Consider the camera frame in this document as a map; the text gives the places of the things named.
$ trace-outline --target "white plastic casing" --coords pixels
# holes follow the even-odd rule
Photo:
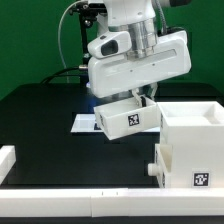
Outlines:
[[[118,27],[155,17],[151,0],[103,0],[108,12],[108,26]]]
[[[110,41],[116,41],[118,45],[118,52],[113,55],[122,54],[127,52],[131,48],[131,38],[130,34],[127,31],[123,32],[106,32],[102,36],[96,38],[88,45],[89,53],[97,58],[102,59],[105,57],[112,56],[110,55],[103,55],[102,54],[102,47],[109,43]]]
[[[90,59],[89,80],[99,98],[186,74],[191,68],[185,31],[159,37],[154,54],[130,61],[126,54]]]

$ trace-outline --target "white robot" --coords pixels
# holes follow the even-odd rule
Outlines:
[[[179,5],[190,1],[178,1]],[[167,30],[164,19],[159,35],[154,8],[175,6],[171,0],[90,0],[89,6],[105,4],[100,14],[99,37],[88,45],[90,86],[99,98],[132,91],[133,98],[95,108],[98,126],[109,139],[158,126],[156,104],[138,95],[138,88],[188,73],[191,60],[184,30]]]
[[[154,4],[152,0],[103,2],[108,16],[104,19],[99,16],[98,20],[101,25],[108,24],[108,31],[100,32],[88,45],[92,55],[89,79],[94,95],[102,98],[189,72],[187,34],[185,31],[168,34],[163,30],[158,37],[154,1]],[[168,6],[170,1],[161,3]]]

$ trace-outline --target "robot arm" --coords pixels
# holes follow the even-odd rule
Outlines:
[[[108,31],[88,50],[91,89],[97,97],[188,73],[191,68],[185,31],[158,36],[154,0],[103,0]],[[160,0],[162,6],[189,1]]]

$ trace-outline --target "green backdrop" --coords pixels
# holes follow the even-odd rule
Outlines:
[[[0,0],[0,99],[62,69],[57,47],[61,15],[74,0]],[[210,83],[224,93],[224,1],[192,0],[166,9],[168,25],[189,31],[192,70],[172,82]],[[95,29],[90,32],[90,39]],[[69,66],[81,63],[78,16],[67,16],[62,45]]]

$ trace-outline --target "white block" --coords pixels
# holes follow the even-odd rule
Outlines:
[[[3,146],[0,149],[0,184],[16,162],[15,147]]]
[[[129,216],[128,189],[102,189],[92,195],[92,216]]]
[[[88,190],[0,190],[0,217],[90,217]]]

